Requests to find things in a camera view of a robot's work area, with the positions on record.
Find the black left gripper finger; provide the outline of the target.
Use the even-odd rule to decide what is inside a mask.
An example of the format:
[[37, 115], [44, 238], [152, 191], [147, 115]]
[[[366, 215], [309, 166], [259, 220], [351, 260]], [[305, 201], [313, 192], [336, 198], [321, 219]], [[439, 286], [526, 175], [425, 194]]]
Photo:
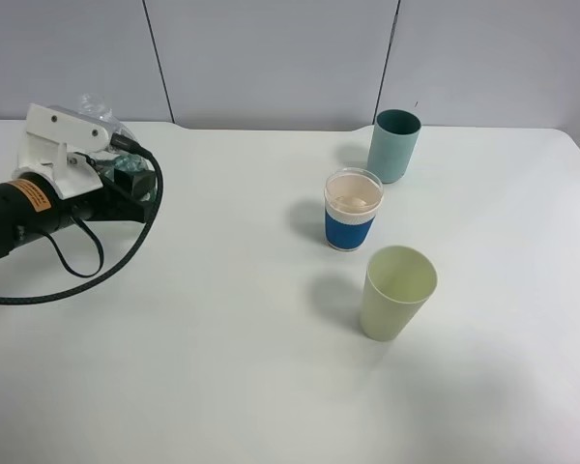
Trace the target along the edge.
[[114, 190], [96, 190], [91, 194], [91, 221], [146, 223], [154, 204], [154, 200], [137, 200]]
[[155, 195], [155, 172], [114, 170], [114, 183], [133, 198], [151, 198]]

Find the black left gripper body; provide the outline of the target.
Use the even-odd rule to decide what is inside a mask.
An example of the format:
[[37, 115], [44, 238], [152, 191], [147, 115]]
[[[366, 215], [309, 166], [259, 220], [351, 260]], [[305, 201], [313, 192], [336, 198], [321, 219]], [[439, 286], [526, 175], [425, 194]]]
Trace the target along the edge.
[[53, 234], [75, 225], [75, 219], [92, 218], [103, 201], [101, 189], [61, 199], [42, 177], [9, 181], [13, 203], [10, 230], [13, 242], [33, 242], [43, 232]]

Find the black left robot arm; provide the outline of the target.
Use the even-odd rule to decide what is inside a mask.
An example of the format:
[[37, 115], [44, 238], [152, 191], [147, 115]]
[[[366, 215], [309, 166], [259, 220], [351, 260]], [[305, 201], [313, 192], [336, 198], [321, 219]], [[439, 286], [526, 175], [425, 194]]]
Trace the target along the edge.
[[102, 244], [88, 227], [89, 221], [144, 223], [153, 207], [156, 175], [145, 169], [137, 173], [118, 170], [113, 180], [101, 179], [101, 188], [61, 199], [48, 180], [39, 174], [0, 184], [0, 259], [18, 247], [50, 238], [72, 225], [80, 228], [104, 259]]

